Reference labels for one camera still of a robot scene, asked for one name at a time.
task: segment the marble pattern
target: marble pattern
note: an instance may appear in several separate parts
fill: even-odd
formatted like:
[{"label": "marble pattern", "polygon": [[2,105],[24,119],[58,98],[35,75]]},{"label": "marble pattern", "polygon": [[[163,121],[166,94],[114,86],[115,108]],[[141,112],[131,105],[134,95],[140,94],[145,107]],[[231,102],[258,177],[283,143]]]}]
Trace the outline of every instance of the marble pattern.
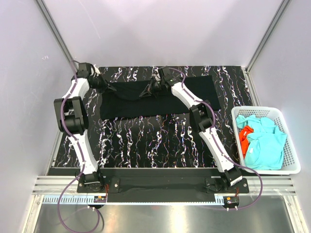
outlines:
[{"label": "marble pattern", "polygon": [[[216,112],[218,135],[232,159],[238,161],[231,109],[252,105],[241,67],[175,67],[188,77],[212,75],[222,107]],[[102,67],[110,82],[148,80],[157,67]],[[100,167],[214,167],[207,145],[192,133],[189,114],[101,120],[102,96],[90,90],[83,100],[89,117],[88,136]],[[78,167],[73,146],[63,136],[55,167]]]}]

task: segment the white wall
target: white wall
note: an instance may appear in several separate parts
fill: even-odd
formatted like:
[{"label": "white wall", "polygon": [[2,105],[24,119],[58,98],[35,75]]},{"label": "white wall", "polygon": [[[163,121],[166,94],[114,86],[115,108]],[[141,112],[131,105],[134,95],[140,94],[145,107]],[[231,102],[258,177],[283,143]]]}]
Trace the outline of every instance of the white wall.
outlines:
[{"label": "white wall", "polygon": [[0,226],[20,232],[58,130],[53,100],[71,69],[34,0],[0,0]]},{"label": "white wall", "polygon": [[301,163],[295,190],[311,229],[311,1],[292,1],[251,77],[261,105],[282,111]]},{"label": "white wall", "polygon": [[102,66],[245,66],[281,0],[45,3],[80,61]]}]

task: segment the white laundry basket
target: white laundry basket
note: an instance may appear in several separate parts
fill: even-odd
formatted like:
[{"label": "white laundry basket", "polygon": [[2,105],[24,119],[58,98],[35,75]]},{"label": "white laundry basket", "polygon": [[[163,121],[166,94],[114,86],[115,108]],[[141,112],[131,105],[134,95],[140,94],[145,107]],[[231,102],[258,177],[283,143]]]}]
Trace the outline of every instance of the white laundry basket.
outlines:
[{"label": "white laundry basket", "polygon": [[233,121],[233,130],[234,135],[237,141],[238,152],[240,157],[240,163],[242,166],[245,166],[243,153],[241,149],[241,143],[239,140],[239,132],[241,129],[238,129],[236,119],[238,115],[244,117],[249,117],[250,115],[256,115],[257,118],[268,117],[273,120],[274,123],[279,127],[279,129],[287,134],[287,140],[284,147],[284,161],[283,166],[280,170],[256,170],[259,174],[271,174],[271,175],[289,175],[296,174],[300,172],[300,163],[294,148],[290,132],[288,131],[285,119],[283,114],[277,108],[261,107],[261,106],[241,106],[234,107],[231,111],[232,121]]}]

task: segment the gray wall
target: gray wall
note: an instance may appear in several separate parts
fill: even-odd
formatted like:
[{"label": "gray wall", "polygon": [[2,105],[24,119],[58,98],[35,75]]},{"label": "gray wall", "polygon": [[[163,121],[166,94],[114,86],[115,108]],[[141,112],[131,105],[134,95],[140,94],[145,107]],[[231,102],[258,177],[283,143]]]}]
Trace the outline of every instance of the gray wall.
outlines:
[{"label": "gray wall", "polygon": [[282,111],[301,163],[293,175],[309,229],[311,229],[311,1],[292,1],[264,48],[251,77],[263,106]]},{"label": "gray wall", "polygon": [[77,60],[102,66],[245,66],[281,0],[45,3]]},{"label": "gray wall", "polygon": [[71,69],[34,0],[0,0],[0,226],[17,233],[58,130]]}]

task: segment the black towel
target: black towel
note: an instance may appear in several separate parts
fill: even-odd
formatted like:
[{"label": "black towel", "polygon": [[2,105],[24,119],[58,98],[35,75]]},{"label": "black towel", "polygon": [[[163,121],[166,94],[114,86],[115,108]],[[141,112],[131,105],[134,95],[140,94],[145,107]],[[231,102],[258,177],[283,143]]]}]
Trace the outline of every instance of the black towel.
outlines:
[{"label": "black towel", "polygon": [[[139,98],[149,81],[111,83],[116,92],[104,92],[100,113],[102,119],[134,118],[165,114],[188,113],[188,108],[171,92],[162,91],[157,97]],[[185,79],[187,88],[197,97],[208,100],[214,111],[220,110],[217,93],[211,76]]]}]

